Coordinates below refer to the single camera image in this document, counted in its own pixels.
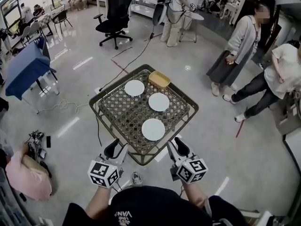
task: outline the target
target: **black office chair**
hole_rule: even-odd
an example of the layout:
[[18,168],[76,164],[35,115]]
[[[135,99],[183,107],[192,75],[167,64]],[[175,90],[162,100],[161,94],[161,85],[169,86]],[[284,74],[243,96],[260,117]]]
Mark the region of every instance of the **black office chair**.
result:
[[128,8],[132,0],[108,0],[109,9],[108,9],[108,20],[101,20],[103,14],[99,14],[94,17],[94,19],[99,20],[99,25],[96,27],[96,30],[99,32],[105,33],[105,36],[108,37],[99,43],[99,46],[102,46],[104,42],[114,39],[115,49],[118,49],[116,38],[130,39],[131,37],[121,35],[126,34],[122,31],[123,28],[127,28],[127,23],[130,20],[127,14]]
[[66,21],[70,24],[70,22],[69,22],[68,19],[67,19],[67,12],[66,12],[66,10],[63,10],[63,11],[60,12],[58,15],[56,15],[56,16],[52,19],[52,21],[54,22],[55,25],[56,25],[56,24],[60,24],[61,33],[63,33],[63,32],[62,32],[62,26],[61,26],[61,23],[64,22],[65,27],[66,27]]

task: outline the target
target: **white marker cube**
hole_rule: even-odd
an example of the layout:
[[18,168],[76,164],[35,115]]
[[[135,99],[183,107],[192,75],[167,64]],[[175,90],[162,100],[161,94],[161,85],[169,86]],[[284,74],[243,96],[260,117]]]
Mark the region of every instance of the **white marker cube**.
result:
[[119,178],[119,171],[116,166],[103,162],[91,161],[88,175],[93,184],[110,188]]
[[182,162],[177,171],[177,175],[187,184],[194,183],[203,178],[208,171],[203,159],[186,160]]

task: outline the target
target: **white plate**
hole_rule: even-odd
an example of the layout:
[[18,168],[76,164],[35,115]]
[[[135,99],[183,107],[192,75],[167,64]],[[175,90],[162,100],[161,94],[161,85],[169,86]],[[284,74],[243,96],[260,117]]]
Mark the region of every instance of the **white plate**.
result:
[[150,141],[158,141],[165,134],[165,126],[158,119],[148,119],[142,125],[142,134]]
[[124,89],[129,96],[139,96],[144,92],[144,85],[141,81],[132,80],[126,83]]
[[155,93],[150,96],[149,105],[155,111],[164,111],[169,107],[169,99],[162,93]]

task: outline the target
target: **gray skirt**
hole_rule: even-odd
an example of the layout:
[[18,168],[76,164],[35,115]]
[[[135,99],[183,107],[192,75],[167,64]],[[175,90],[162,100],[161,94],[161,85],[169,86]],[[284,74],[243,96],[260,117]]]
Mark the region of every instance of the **gray skirt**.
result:
[[225,85],[230,86],[238,77],[242,68],[245,66],[249,53],[245,55],[239,64],[228,65],[226,62],[226,57],[230,54],[228,50],[225,50],[218,57],[213,66],[208,70],[207,75],[212,82],[219,83],[221,87]]

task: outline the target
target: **blue tablecloth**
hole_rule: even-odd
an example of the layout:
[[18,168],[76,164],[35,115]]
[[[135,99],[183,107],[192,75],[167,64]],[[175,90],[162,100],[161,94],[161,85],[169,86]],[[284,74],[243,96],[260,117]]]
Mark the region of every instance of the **blue tablecloth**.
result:
[[8,64],[6,76],[6,96],[15,96],[22,100],[22,94],[50,68],[50,59],[42,54],[35,42],[26,46]]

